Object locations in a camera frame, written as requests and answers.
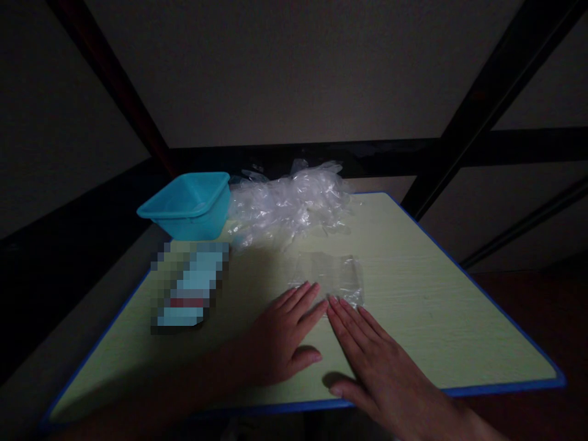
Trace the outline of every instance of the plastic bag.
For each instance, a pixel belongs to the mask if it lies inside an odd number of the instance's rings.
[[[328,295],[345,299],[351,306],[363,306],[363,277],[359,261],[352,255],[331,256],[323,252],[298,254],[290,288],[305,281],[318,282],[320,294],[314,304]]]
[[[303,159],[292,164],[292,176],[275,181],[243,170],[249,180],[232,188],[228,212],[234,221],[229,233],[235,252],[268,241],[283,250],[296,236],[318,225],[325,233],[349,234],[342,220],[352,213],[352,190],[337,174],[341,170],[335,161],[308,168]]]

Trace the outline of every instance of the table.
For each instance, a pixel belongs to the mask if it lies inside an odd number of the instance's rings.
[[[152,336],[152,297],[178,278],[193,247],[172,241],[161,255],[164,260],[152,265],[157,269],[127,300],[42,425],[74,421],[245,330],[285,290],[299,252],[356,256],[363,269],[365,306],[449,395],[565,384],[557,366],[387,194],[356,195],[353,210],[355,215],[345,220],[349,235],[324,237],[313,231],[285,252],[266,247],[234,256],[224,274],[222,295],[202,329]],[[230,239],[226,229],[218,241]],[[327,319],[319,321],[303,344],[317,347],[323,361],[279,385],[241,391],[199,415],[349,405],[332,399],[322,384],[329,372],[352,375]]]

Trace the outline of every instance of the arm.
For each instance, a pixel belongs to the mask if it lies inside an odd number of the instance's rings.
[[[319,290],[318,284],[307,282],[286,291],[238,339],[153,380],[145,390],[92,413],[56,439],[152,438],[240,388],[289,379],[321,360],[316,349],[298,348],[327,309],[324,301],[306,314]]]
[[[403,441],[506,438],[437,389],[402,347],[360,307],[329,299],[329,321],[361,384],[341,380],[332,394],[354,403]]]

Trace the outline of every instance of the blue plastic basket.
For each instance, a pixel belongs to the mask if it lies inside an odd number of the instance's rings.
[[[137,209],[176,240],[214,240],[227,220],[228,173],[186,173]]]

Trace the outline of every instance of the pile of plastic bags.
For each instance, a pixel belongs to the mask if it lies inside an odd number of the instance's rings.
[[[349,233],[343,218],[351,214],[352,190],[338,175],[342,166],[334,161],[308,168],[303,159],[292,165],[291,175],[270,181],[244,171],[249,180],[232,188],[228,217],[233,250],[250,246],[285,249],[300,235],[321,226],[325,234]]]

